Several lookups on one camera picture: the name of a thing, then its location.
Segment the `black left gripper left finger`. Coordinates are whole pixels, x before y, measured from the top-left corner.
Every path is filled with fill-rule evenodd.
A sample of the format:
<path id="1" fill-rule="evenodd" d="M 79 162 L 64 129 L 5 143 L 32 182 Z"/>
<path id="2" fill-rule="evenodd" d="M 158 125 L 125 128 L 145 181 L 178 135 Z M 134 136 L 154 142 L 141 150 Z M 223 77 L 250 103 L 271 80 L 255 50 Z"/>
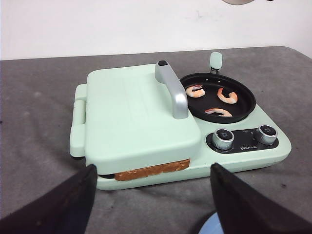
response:
<path id="1" fill-rule="evenodd" d="M 0 221 L 2 234 L 83 234 L 94 203 L 97 169 L 78 173 Z"/>

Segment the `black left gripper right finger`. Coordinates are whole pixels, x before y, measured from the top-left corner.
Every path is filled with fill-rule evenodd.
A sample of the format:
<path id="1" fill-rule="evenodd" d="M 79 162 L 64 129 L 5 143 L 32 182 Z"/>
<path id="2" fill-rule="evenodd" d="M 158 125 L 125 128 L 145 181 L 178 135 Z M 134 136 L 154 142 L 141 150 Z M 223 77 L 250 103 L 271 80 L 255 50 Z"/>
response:
<path id="1" fill-rule="evenodd" d="M 312 225 L 268 199 L 218 163 L 211 165 L 214 204 L 226 234 L 310 234 Z"/>

